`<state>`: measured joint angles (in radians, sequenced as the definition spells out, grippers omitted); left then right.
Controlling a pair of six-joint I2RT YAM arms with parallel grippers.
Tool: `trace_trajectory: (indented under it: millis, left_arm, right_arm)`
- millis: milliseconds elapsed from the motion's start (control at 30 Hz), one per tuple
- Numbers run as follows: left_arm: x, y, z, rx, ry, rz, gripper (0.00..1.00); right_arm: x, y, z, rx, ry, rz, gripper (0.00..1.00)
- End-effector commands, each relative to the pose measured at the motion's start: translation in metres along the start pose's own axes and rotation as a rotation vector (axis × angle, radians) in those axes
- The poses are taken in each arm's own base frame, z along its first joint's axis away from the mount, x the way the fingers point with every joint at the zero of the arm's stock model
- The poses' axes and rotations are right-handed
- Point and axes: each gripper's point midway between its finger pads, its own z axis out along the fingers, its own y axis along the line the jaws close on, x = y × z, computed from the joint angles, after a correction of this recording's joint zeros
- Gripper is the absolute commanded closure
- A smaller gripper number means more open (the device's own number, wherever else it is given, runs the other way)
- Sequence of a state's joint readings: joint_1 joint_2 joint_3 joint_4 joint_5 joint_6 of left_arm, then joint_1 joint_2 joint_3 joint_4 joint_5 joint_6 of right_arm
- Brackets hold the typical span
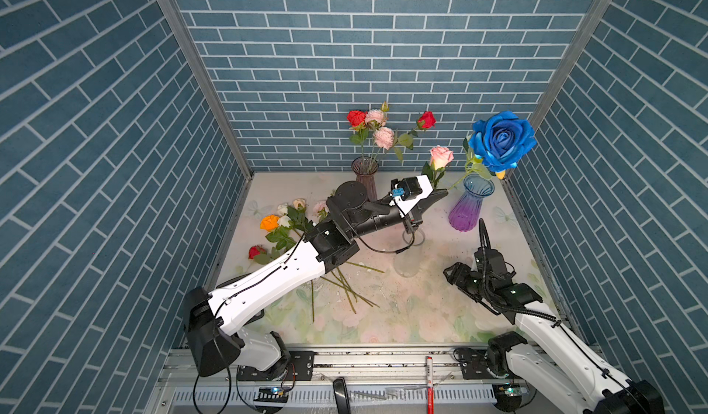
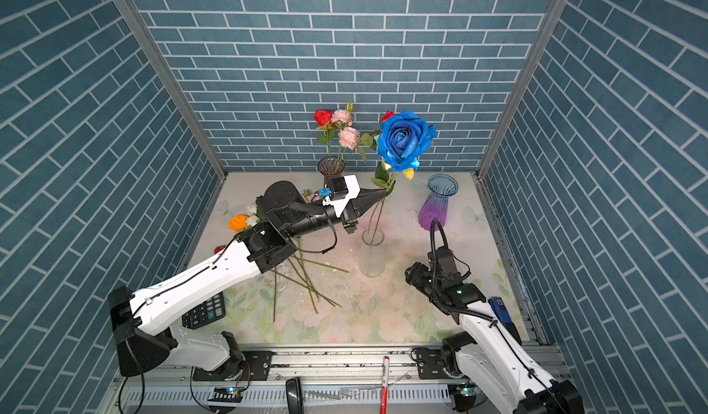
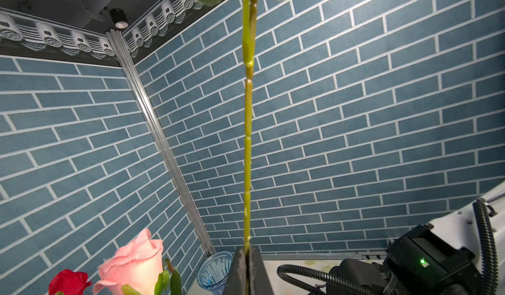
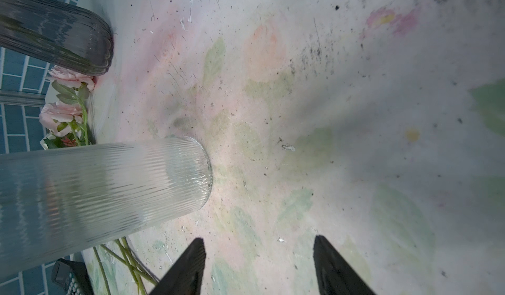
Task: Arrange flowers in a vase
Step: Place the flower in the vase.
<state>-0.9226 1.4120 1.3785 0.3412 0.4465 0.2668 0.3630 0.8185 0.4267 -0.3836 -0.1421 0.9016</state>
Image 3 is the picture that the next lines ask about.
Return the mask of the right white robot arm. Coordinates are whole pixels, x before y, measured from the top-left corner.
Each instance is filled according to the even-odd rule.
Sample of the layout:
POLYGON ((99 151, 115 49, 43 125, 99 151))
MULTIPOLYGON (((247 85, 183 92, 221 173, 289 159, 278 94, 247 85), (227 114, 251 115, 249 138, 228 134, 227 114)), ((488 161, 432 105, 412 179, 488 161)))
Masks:
POLYGON ((328 294, 503 294, 504 183, 394 240, 383 263, 345 259, 328 294))

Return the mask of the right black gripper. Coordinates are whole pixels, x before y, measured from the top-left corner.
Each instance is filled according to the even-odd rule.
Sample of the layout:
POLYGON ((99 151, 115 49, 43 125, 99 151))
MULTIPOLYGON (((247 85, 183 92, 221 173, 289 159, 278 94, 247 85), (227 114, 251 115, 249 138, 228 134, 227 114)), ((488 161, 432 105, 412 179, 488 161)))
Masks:
POLYGON ((475 254, 455 249, 419 225, 395 240, 383 263, 345 259, 330 270, 375 294, 478 294, 481 274, 475 254))

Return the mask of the light pink rose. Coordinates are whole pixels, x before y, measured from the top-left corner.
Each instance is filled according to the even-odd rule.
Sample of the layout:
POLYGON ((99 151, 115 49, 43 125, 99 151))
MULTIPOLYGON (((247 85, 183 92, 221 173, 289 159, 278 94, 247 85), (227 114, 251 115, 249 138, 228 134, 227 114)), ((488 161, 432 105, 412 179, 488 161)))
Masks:
POLYGON ((181 294, 179 271, 164 257, 163 241, 143 229, 98 268, 100 280, 93 293, 107 289, 112 294, 181 294))

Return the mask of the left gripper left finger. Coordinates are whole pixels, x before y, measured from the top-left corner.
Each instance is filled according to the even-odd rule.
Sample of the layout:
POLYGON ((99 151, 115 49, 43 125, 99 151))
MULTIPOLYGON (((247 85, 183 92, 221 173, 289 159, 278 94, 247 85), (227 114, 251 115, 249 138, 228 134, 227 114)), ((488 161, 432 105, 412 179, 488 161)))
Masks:
POLYGON ((248 295, 248 258, 242 248, 235 251, 223 295, 248 295))

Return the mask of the cream white rose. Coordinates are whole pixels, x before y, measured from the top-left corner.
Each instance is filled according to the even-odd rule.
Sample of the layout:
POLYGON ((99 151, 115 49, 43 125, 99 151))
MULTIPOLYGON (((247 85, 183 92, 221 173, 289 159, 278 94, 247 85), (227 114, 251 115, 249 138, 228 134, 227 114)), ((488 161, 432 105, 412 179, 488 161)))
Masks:
MULTIPOLYGON (((196 0, 197 2, 215 6, 222 0, 196 0)), ((253 118, 253 78, 255 73, 255 42, 258 0, 243 0, 243 27, 242 49, 243 63, 245 65, 245 203, 243 207, 243 250, 248 253, 250 247, 250 223, 251 223, 251 134, 253 118)))

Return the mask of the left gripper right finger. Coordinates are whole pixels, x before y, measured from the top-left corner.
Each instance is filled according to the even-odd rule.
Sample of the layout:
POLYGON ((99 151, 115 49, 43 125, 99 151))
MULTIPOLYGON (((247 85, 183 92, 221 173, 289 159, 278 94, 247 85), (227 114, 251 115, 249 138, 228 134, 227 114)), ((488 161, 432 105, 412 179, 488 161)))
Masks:
POLYGON ((248 295, 274 295, 260 250, 251 246, 248 255, 248 295))

